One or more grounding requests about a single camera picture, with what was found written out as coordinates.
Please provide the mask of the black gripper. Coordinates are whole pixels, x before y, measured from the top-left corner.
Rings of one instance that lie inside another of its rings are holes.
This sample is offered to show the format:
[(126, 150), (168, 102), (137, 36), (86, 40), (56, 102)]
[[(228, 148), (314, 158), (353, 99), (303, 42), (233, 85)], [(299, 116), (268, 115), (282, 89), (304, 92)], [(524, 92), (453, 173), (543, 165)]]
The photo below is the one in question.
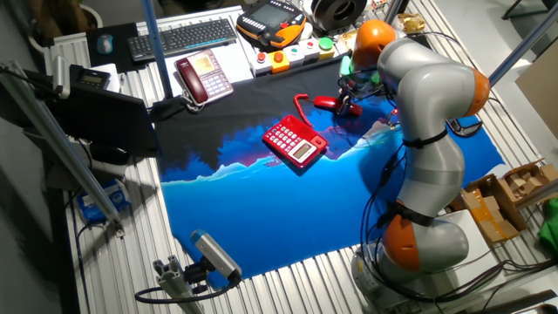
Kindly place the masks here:
[(356, 104), (358, 101), (371, 95), (371, 86), (342, 84), (342, 97), (339, 98), (339, 115), (346, 115), (350, 110), (350, 103)]

